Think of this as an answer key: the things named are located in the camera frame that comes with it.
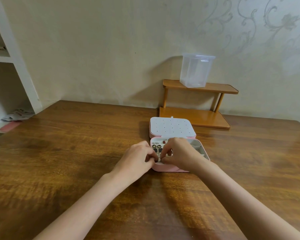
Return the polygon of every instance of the left hand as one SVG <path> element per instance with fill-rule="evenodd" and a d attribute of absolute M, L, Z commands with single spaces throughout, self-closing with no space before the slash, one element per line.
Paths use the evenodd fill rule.
<path fill-rule="evenodd" d="M 130 185 L 144 175 L 154 165 L 155 160 L 158 160 L 155 151 L 148 142 L 141 141 L 124 152 L 111 173 L 127 180 Z"/>

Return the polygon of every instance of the shelf leg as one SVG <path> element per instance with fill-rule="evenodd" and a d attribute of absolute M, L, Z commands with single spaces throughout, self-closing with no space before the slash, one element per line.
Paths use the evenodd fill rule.
<path fill-rule="evenodd" d="M 168 88 L 164 88 L 164 96 L 163 96 L 163 107 L 166 107 L 168 97 Z"/>
<path fill-rule="evenodd" d="M 216 104 L 216 109 L 214 110 L 215 113 L 218 112 L 218 110 L 219 110 L 219 108 L 220 108 L 220 105 L 221 105 L 223 96 L 224 96 L 224 93 L 221 93 L 221 95 L 220 95 L 220 97 L 219 97 L 219 100 L 218 100 L 218 103 Z"/>

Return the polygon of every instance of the wallpaper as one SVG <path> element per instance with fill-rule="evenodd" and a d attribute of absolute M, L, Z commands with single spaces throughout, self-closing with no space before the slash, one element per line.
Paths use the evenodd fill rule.
<path fill-rule="evenodd" d="M 224 114 L 300 121 L 300 0 L 2 0 L 40 100 L 156 108 L 183 52 L 214 55 Z M 171 91 L 210 109 L 214 94 Z"/>

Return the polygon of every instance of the wooden table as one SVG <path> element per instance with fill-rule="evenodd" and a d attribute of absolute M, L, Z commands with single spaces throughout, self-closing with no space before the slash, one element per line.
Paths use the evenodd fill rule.
<path fill-rule="evenodd" d="M 187 119 L 190 121 L 192 126 L 202 126 L 219 129 L 230 129 L 231 125 L 226 121 L 223 115 L 219 112 L 219 108 L 225 93 L 227 94 L 238 94 L 239 91 L 233 86 L 228 84 L 220 83 L 206 83 L 203 88 L 187 88 L 178 80 L 163 80 L 164 96 L 163 105 L 160 107 L 160 117 L 174 117 Z M 187 109 L 187 108 L 173 108 L 166 107 L 168 90 L 169 89 L 180 89 L 187 91 L 196 92 L 214 92 L 220 93 L 216 108 L 214 111 L 210 110 L 199 110 L 199 109 Z"/>
<path fill-rule="evenodd" d="M 59 101 L 0 137 L 0 239 L 32 239 L 149 141 L 156 109 Z M 300 123 L 225 115 L 195 127 L 210 159 L 300 230 Z M 86 239 L 245 239 L 196 176 L 152 169 L 103 212 Z"/>

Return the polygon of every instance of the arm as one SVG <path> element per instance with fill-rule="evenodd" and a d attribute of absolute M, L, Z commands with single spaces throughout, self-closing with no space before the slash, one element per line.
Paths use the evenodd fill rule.
<path fill-rule="evenodd" d="M 131 146 L 116 164 L 76 203 L 34 240 L 82 240 L 108 204 L 154 164 L 158 156 L 142 141 Z"/>
<path fill-rule="evenodd" d="M 162 161 L 198 176 L 221 202 L 243 234 L 251 239 L 300 240 L 300 232 L 237 184 L 216 164 L 203 158 L 184 138 L 163 147 Z"/>

